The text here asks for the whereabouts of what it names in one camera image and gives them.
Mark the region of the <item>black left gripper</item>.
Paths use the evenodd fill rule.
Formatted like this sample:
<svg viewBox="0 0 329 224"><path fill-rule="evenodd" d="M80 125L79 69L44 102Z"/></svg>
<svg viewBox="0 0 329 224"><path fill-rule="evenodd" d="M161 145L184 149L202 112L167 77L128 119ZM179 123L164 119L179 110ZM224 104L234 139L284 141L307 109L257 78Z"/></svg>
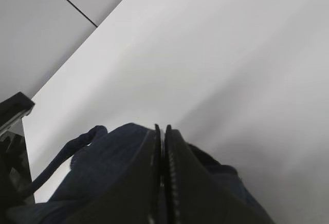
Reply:
<svg viewBox="0 0 329 224"><path fill-rule="evenodd" d="M35 203L33 195L19 195L32 179L25 138L10 131L33 108L34 102L22 92L1 102L1 200L9 203Z"/></svg>

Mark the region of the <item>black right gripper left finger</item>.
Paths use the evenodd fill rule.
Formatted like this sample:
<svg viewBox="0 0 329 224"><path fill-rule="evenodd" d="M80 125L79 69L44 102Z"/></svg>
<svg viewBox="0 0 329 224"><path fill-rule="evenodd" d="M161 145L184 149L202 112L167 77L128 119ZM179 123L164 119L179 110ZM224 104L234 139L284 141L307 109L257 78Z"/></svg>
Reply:
<svg viewBox="0 0 329 224"><path fill-rule="evenodd" d="M70 172L81 207L65 223L161 223L161 131L129 123L92 141Z"/></svg>

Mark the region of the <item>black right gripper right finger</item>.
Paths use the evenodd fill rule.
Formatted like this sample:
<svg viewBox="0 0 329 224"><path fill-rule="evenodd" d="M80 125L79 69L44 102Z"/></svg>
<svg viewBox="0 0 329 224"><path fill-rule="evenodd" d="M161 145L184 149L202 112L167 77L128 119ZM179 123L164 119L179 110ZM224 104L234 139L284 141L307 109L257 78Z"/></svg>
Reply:
<svg viewBox="0 0 329 224"><path fill-rule="evenodd" d="M164 136L164 183L168 223L273 223L235 168L190 145L170 125Z"/></svg>

